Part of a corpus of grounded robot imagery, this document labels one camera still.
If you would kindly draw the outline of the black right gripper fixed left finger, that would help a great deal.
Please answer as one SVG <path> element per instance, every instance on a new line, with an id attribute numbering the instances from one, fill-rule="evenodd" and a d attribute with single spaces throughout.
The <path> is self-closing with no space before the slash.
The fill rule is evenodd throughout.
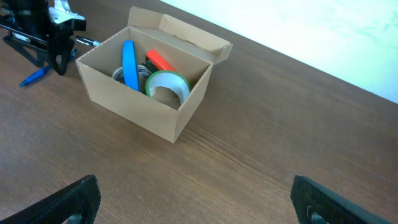
<path id="1" fill-rule="evenodd" d="M 93 224 L 101 203 L 96 176 L 86 175 L 39 202 L 1 220 L 13 223 Z"/>

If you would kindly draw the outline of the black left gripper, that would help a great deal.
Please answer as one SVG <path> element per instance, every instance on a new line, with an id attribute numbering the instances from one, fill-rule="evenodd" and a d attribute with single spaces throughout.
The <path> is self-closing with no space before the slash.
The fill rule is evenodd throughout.
<path id="1" fill-rule="evenodd" d="M 71 36 L 86 30 L 86 20 L 56 24 L 49 7 L 47 0 L 1 1 L 1 27 L 9 32 L 2 39 L 36 67 L 47 63 L 63 76 L 74 46 Z"/>

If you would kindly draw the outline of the blue plastic staple case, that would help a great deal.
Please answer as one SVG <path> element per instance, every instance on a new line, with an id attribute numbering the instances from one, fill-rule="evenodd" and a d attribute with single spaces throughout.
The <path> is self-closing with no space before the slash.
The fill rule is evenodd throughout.
<path id="1" fill-rule="evenodd" d="M 134 42 L 125 40 L 122 50 L 123 74 L 125 84 L 133 90 L 140 91 L 139 76 L 137 73 L 137 63 Z"/>

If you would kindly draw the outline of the white masking tape roll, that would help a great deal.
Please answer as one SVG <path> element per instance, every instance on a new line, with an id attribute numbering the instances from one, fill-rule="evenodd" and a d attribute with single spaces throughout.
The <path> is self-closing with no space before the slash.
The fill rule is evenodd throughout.
<path id="1" fill-rule="evenodd" d="M 143 65 L 137 66 L 138 76 L 139 76 L 139 84 L 140 84 L 140 92 L 145 94 L 146 93 L 146 81 L 152 75 L 152 72 Z M 119 67 L 116 69 L 112 74 L 112 79 L 125 84 L 124 81 L 124 72 L 123 68 Z"/>

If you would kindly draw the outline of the brown cardboard box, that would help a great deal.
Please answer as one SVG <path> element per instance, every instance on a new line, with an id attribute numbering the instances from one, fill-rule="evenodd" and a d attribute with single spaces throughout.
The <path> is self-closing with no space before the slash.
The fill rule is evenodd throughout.
<path id="1" fill-rule="evenodd" d="M 191 90 L 184 102 L 165 88 L 150 97 L 112 78 L 122 66 L 127 40 L 134 42 L 138 63 L 155 50 L 186 79 Z M 127 27 L 76 64 L 91 101 L 175 142 L 204 98 L 213 66 L 226 60 L 232 48 L 231 42 L 170 15 L 133 6 Z"/>

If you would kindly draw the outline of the green tape roll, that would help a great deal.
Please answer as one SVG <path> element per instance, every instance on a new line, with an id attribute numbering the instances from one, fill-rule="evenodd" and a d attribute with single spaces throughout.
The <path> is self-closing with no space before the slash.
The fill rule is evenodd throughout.
<path id="1" fill-rule="evenodd" d="M 171 70 L 159 70 L 146 81 L 146 95 L 173 109 L 179 109 L 191 92 L 187 79 Z"/>

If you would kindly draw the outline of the black right gripper moving right finger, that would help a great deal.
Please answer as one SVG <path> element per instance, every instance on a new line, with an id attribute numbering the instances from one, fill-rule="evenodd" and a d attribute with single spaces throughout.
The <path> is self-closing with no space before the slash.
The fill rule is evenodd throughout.
<path id="1" fill-rule="evenodd" d="M 298 222 L 390 224 L 308 177 L 296 175 L 290 192 Z"/>

